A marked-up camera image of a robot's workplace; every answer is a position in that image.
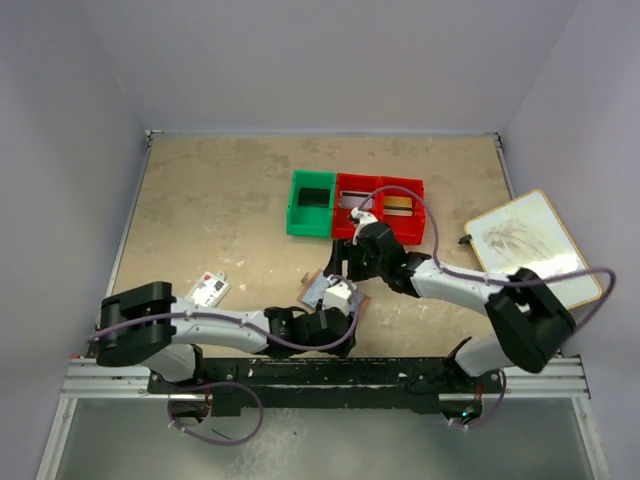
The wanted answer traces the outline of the pink leather card holder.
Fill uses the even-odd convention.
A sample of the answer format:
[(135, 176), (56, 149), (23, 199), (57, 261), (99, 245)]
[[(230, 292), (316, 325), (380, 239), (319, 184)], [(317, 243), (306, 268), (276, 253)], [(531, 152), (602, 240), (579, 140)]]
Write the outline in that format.
[[(307, 274), (303, 278), (303, 287), (298, 296), (298, 301), (311, 309), (322, 309), (321, 298), (330, 277), (332, 276), (325, 277), (322, 270), (318, 270), (314, 274)], [(355, 308), (350, 314), (363, 314), (370, 303), (370, 297), (363, 294), (354, 284), (349, 284), (357, 295)]]

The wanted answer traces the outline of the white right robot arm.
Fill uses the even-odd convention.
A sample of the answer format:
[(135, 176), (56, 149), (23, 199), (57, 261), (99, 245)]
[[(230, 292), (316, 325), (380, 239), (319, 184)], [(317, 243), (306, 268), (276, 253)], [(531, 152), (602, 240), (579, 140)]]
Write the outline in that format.
[(334, 240), (325, 273), (345, 273), (353, 282), (380, 278), (396, 293), (486, 316), (493, 332), (464, 340), (449, 354), (444, 376), (456, 391), (511, 366), (541, 372), (576, 329), (571, 313), (535, 272), (521, 268), (484, 279), (476, 271), (437, 263), (433, 255), (407, 251), (383, 222), (362, 227), (355, 240)]

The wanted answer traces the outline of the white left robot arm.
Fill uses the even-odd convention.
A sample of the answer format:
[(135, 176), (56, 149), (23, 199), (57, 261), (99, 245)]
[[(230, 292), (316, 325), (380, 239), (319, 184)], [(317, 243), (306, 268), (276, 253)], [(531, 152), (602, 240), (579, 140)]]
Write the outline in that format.
[(286, 359), (306, 352), (346, 357), (355, 345), (360, 298), (353, 284), (329, 280), (312, 310), (298, 306), (231, 311), (174, 296), (152, 282), (104, 299), (90, 341), (105, 367), (143, 365), (184, 392), (206, 378), (202, 346)]

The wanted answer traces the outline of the gold magnetic stripe cards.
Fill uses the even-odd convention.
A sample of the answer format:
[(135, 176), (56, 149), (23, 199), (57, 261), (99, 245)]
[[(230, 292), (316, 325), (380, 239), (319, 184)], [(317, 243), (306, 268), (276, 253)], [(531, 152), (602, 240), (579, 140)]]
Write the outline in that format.
[(411, 217), (413, 215), (413, 199), (403, 196), (385, 196), (383, 200), (385, 216)]

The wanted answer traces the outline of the silver magnetic stripe cards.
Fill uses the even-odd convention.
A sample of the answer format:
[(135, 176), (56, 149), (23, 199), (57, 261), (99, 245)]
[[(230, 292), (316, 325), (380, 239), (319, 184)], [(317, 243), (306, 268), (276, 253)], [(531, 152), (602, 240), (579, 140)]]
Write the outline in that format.
[(358, 207), (361, 210), (371, 210), (374, 206), (374, 199), (370, 192), (341, 190), (338, 194), (338, 207), (340, 209), (352, 210)]

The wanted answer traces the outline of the black VIP cards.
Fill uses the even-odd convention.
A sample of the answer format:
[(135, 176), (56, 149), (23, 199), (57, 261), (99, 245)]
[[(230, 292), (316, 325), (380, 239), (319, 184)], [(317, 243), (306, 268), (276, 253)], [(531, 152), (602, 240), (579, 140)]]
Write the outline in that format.
[(331, 198), (330, 189), (303, 187), (299, 190), (297, 205), (300, 207), (328, 208)]

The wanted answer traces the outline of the red plastic bin right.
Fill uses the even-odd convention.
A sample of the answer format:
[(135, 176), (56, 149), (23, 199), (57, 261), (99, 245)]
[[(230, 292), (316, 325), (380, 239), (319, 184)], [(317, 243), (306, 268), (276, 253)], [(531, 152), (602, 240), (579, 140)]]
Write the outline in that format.
[(382, 201), (381, 220), (388, 224), (403, 245), (422, 243), (426, 214), (422, 204), (409, 191), (424, 198), (424, 183), (420, 179), (380, 176), (380, 186), (386, 190), (376, 195)]

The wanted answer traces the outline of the red plastic bin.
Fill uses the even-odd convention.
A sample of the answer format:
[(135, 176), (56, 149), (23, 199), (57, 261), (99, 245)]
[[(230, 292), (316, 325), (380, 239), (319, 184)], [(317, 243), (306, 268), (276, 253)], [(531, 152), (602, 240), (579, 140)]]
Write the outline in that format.
[(350, 220), (351, 212), (378, 187), (378, 176), (339, 172), (336, 175), (335, 201), (331, 236), (333, 239), (350, 239), (355, 226)]
[(388, 224), (403, 245), (422, 243), (426, 214), (422, 204), (409, 191), (424, 198), (424, 183), (420, 179), (380, 176), (380, 186), (386, 190), (376, 195), (382, 201), (381, 220)]

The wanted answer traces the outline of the red plastic bin middle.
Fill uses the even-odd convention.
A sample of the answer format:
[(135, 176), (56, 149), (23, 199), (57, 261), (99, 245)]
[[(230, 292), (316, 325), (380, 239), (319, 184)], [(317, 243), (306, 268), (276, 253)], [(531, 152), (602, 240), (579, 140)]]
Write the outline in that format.
[(339, 172), (336, 175), (335, 201), (331, 236), (333, 239), (350, 239), (355, 226), (350, 220), (351, 212), (378, 187), (378, 176)]

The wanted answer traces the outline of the green plastic bin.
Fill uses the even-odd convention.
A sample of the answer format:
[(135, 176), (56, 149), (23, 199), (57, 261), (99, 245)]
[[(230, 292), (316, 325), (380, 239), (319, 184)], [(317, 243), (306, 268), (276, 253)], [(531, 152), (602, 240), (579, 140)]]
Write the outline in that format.
[[(335, 200), (335, 172), (295, 170), (293, 172), (287, 207), (286, 232), (292, 236), (330, 238)], [(303, 187), (330, 189), (332, 198), (328, 208), (300, 207), (299, 190)]]

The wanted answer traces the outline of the yellow framed whiteboard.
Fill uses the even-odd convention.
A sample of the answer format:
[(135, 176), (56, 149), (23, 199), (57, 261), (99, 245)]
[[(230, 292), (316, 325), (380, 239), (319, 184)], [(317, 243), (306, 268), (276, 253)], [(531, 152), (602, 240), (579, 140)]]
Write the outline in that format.
[(524, 267), (541, 278), (586, 270), (551, 202), (532, 190), (465, 224), (471, 246), (487, 272), (513, 274)]

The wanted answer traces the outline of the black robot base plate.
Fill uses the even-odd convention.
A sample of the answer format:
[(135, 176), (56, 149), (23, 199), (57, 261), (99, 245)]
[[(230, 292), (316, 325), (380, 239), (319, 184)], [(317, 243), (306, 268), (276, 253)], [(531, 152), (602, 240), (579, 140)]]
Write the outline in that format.
[(468, 376), (447, 357), (206, 358), (181, 366), (162, 353), (147, 362), (149, 390), (169, 394), (171, 412), (237, 416), (245, 408), (409, 410), (479, 416), (481, 397), (501, 389), (496, 370)]

